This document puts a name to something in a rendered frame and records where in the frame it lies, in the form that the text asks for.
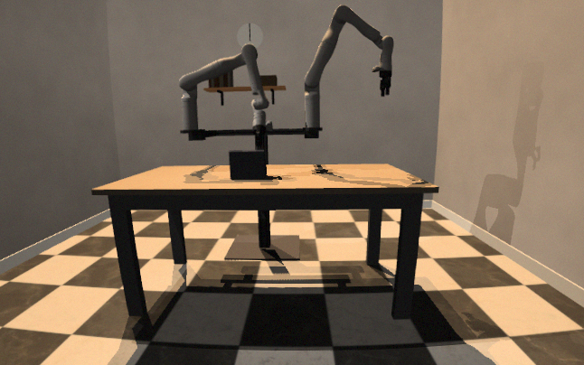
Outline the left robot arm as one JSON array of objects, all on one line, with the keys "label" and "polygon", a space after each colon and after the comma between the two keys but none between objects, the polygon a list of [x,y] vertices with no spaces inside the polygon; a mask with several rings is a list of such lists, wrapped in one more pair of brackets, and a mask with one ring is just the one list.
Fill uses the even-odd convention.
[{"label": "left robot arm", "polygon": [[[320,127],[320,95],[316,93],[320,93],[319,82],[323,70],[334,52],[339,34],[346,22],[353,25],[363,36],[382,50],[380,67],[374,67],[372,72],[392,70],[391,55],[394,45],[392,37],[388,35],[383,38],[377,29],[366,23],[348,6],[338,6],[330,27],[318,47],[315,60],[305,77],[305,127]],[[318,87],[316,87],[317,85]],[[314,87],[316,88],[311,89]]]}]

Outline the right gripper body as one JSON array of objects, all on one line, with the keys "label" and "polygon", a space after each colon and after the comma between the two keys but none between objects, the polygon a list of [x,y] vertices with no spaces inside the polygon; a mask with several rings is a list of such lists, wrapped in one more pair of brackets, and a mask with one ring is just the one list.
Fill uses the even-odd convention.
[{"label": "right gripper body", "polygon": [[256,135],[255,134],[256,131],[257,131],[257,133],[260,132],[260,134],[262,134],[264,136],[266,134],[266,127],[263,125],[255,125],[253,127],[253,131],[252,131],[254,135]]}]

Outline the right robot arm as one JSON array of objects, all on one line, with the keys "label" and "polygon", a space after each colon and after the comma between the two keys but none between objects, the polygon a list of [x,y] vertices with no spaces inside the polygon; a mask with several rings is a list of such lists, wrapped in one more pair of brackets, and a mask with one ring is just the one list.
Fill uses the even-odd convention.
[{"label": "right robot arm", "polygon": [[254,99],[251,103],[254,113],[253,126],[263,125],[268,131],[273,131],[272,122],[268,121],[266,123],[266,113],[261,110],[268,108],[269,102],[262,87],[257,58],[257,49],[254,45],[247,43],[242,47],[240,54],[219,59],[195,72],[182,76],[179,79],[179,86],[183,89],[182,111],[184,130],[198,129],[197,84],[206,80],[216,79],[240,66],[247,65],[252,94],[260,95],[260,98]]}]

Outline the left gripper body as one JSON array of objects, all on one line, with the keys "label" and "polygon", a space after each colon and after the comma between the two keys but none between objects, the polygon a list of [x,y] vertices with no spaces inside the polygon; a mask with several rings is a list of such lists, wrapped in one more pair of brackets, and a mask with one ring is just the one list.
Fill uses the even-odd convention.
[{"label": "left gripper body", "polygon": [[386,77],[391,77],[391,70],[380,71],[379,77],[382,78],[386,83]]}]

